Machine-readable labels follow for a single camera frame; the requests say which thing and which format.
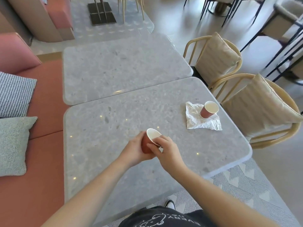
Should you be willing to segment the grey upholstered black-frame chair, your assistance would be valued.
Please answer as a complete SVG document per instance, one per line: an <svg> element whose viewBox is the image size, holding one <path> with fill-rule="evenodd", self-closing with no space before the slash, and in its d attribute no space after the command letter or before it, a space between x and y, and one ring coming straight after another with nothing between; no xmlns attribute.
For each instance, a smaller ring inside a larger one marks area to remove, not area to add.
<svg viewBox="0 0 303 227"><path fill-rule="evenodd" d="M303 17L303 2L298 0L277 0L266 22L240 52L257 37L265 36L274 39L279 42L281 49L279 49L271 61L265 66L265 68L267 68L303 30L301 17Z"/></svg>

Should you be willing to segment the beige striped cushion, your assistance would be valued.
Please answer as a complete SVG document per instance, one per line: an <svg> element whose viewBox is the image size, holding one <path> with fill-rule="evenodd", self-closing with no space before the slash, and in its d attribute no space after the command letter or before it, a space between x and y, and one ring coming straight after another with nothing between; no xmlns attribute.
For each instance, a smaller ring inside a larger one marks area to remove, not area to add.
<svg viewBox="0 0 303 227"><path fill-rule="evenodd" d="M221 106L248 141L280 126L303 121L260 74Z"/></svg>
<svg viewBox="0 0 303 227"><path fill-rule="evenodd" d="M210 87L241 61L225 40L215 32L207 40L202 54L194 65L201 78Z"/></svg>

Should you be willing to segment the black white checkered pillow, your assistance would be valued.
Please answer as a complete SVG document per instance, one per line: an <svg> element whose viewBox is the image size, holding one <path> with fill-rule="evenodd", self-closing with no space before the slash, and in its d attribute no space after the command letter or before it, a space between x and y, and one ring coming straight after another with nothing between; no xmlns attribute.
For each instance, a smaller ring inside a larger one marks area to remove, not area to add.
<svg viewBox="0 0 303 227"><path fill-rule="evenodd" d="M0 118L26 117L37 79L0 72Z"/></svg>

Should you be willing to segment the person's black printed shirt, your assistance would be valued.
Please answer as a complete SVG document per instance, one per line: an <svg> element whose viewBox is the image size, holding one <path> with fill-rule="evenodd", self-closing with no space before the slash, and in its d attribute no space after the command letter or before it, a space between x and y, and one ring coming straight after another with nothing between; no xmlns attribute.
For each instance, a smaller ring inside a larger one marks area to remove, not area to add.
<svg viewBox="0 0 303 227"><path fill-rule="evenodd" d="M171 208L156 206L131 214L118 227L216 227L216 225L203 210L183 214Z"/></svg>

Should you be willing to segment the black metal chair legs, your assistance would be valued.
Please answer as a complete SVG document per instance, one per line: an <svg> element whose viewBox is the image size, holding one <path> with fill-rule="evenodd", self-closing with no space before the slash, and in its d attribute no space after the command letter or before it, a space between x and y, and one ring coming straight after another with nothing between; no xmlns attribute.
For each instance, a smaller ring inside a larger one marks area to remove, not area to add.
<svg viewBox="0 0 303 227"><path fill-rule="evenodd" d="M200 21L206 12L208 11L212 15L218 15L219 17L225 17L222 27L227 20L233 18L241 3L247 0L204 0ZM264 3L266 0L253 0L259 4L259 7L255 13L252 24L255 23Z"/></svg>

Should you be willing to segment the person's right hand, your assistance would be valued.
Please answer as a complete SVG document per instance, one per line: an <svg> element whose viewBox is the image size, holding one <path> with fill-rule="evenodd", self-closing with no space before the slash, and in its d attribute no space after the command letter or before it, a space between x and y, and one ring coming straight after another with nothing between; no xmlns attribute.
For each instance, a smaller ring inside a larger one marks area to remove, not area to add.
<svg viewBox="0 0 303 227"><path fill-rule="evenodd" d="M153 153L159 159L164 170L172 177L188 170L176 143L174 143L170 137L161 135L160 137L154 138L154 143L162 146L163 152L160 152L157 148L153 148Z"/></svg>

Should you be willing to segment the light grey patterned rug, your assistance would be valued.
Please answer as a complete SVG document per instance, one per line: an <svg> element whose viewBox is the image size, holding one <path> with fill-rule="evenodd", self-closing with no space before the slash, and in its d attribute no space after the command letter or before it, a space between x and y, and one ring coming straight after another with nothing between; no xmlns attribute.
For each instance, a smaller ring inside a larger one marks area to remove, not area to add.
<svg viewBox="0 0 303 227"><path fill-rule="evenodd" d="M71 0L71 15L73 21L74 36L82 41L105 41L114 37L133 36L140 33L152 33L154 23L151 21L145 10L142 17L141 3L138 0L126 0L125 20L123 21L123 5L118 0L104 0L108 2L116 23L92 26L87 4L94 0Z"/></svg>

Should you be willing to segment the black metal table base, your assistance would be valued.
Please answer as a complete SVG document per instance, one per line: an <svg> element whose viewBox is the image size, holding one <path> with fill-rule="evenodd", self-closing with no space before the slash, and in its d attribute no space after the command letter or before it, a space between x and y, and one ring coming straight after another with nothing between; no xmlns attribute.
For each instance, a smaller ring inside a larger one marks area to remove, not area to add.
<svg viewBox="0 0 303 227"><path fill-rule="evenodd" d="M93 3L88 3L87 7L92 26L116 23L116 19L108 2L94 0Z"/></svg>

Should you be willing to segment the person's left forearm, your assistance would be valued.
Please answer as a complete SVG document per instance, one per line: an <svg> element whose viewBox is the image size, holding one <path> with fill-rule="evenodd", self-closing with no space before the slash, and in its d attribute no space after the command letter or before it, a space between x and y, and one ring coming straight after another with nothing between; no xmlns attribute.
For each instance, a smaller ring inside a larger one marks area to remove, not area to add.
<svg viewBox="0 0 303 227"><path fill-rule="evenodd" d="M140 162L140 159L127 157L134 157L134 154L119 156L41 227L90 227L119 179Z"/></svg>

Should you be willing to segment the person's right forearm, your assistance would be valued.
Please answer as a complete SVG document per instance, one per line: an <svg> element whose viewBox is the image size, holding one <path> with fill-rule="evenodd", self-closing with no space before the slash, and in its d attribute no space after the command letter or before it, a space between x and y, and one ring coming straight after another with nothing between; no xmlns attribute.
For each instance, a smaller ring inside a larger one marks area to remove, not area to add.
<svg viewBox="0 0 303 227"><path fill-rule="evenodd" d="M218 227L279 227L273 220L222 191L184 164L161 165L187 190Z"/></svg>

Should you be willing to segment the crumpled white napkin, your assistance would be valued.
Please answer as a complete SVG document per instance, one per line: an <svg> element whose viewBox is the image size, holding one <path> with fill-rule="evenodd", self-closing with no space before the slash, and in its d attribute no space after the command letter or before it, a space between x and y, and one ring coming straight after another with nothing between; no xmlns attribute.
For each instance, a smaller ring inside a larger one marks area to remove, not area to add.
<svg viewBox="0 0 303 227"><path fill-rule="evenodd" d="M185 106L187 129L205 128L216 131L222 130L220 118L217 113L212 115L208 119L204 119L200 116L200 111L204 106L203 104L193 104L191 102L186 102Z"/></svg>

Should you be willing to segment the pink beige booth seat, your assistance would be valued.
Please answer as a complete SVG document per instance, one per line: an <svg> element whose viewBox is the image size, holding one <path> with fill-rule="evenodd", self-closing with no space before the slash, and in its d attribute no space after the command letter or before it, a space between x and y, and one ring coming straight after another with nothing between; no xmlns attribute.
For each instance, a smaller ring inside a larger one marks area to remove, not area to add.
<svg viewBox="0 0 303 227"><path fill-rule="evenodd" d="M4 0L38 41L74 40L71 0Z"/></svg>

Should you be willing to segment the light green textured pillow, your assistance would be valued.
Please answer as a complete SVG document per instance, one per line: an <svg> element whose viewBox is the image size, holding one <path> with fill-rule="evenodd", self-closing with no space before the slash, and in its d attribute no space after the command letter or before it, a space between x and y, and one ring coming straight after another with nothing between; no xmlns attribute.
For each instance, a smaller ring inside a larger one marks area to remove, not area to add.
<svg viewBox="0 0 303 227"><path fill-rule="evenodd" d="M0 119L0 177L26 173L29 130L36 120L36 116Z"/></svg>

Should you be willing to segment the grey geometric patterned rug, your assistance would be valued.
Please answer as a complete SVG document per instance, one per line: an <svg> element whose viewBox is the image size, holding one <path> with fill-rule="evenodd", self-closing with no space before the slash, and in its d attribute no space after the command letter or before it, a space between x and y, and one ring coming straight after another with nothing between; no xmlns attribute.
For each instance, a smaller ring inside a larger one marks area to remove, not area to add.
<svg viewBox="0 0 303 227"><path fill-rule="evenodd" d="M209 181L260 214L274 220L279 226L301 227L253 158L212 176ZM202 210L186 190L162 199L146 209L164 207L168 200L173 200L176 211L183 214ZM126 218L128 217L113 221L104 227L118 227Z"/></svg>

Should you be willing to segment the pink upholstered bench sofa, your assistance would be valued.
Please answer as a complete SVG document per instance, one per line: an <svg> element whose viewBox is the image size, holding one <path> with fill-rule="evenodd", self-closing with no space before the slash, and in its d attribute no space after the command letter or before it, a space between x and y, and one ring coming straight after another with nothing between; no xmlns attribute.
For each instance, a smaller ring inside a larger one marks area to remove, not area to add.
<svg viewBox="0 0 303 227"><path fill-rule="evenodd" d="M21 176L0 177L0 227L40 227L64 204L63 102L61 53L41 62L17 33L0 34L0 71L37 79L27 116L29 130Z"/></svg>

